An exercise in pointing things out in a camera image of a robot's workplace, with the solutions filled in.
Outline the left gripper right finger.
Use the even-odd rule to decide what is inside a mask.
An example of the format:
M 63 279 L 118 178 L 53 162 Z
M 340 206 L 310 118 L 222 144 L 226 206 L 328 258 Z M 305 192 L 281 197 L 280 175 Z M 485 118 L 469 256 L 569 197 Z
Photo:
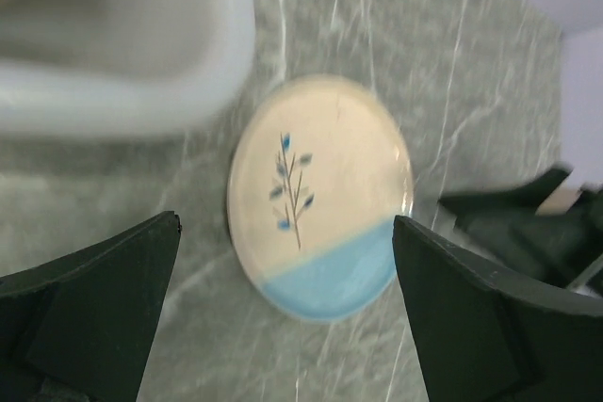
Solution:
M 602 301 L 456 246 L 409 217 L 393 252 L 431 401 L 599 401 Z

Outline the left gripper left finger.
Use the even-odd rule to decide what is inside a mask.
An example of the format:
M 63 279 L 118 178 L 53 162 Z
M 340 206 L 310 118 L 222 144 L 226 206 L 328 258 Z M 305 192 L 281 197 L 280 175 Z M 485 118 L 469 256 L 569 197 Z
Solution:
M 134 401 L 182 225 L 165 211 L 107 240 L 1 279 L 1 398 L 52 383 L 90 401 Z

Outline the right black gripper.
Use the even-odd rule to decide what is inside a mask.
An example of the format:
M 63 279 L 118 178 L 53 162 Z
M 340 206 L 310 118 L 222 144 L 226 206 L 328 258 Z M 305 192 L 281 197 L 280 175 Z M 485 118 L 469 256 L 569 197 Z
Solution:
M 583 186 L 566 212 L 537 215 L 537 209 L 568 178 L 567 166 L 552 166 L 531 181 L 490 191 L 450 192 L 438 203 L 461 221 L 519 212 L 513 221 L 513 269 L 560 288 L 602 296 L 602 188 Z

